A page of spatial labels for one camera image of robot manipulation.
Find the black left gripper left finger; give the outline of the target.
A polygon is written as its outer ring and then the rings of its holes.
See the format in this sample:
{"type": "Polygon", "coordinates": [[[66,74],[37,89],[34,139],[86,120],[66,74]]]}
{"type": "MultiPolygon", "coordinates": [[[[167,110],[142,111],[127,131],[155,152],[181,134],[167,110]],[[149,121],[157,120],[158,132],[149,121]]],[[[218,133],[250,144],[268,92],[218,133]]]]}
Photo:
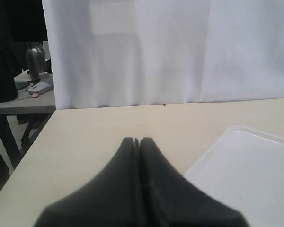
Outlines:
{"type": "Polygon", "coordinates": [[[139,142],[124,138],[109,163],[87,184],[47,206],[36,227],[140,227],[139,142]]]}

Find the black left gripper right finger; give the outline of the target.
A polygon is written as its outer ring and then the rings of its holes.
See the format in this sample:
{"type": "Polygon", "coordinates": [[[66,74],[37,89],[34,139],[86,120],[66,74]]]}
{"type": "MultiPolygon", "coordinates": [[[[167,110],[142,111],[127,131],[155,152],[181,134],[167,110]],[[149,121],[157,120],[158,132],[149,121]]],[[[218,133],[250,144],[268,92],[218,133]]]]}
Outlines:
{"type": "Polygon", "coordinates": [[[140,181],[149,227],[247,227],[237,210],[192,185],[152,138],[140,142],[140,181]]]}

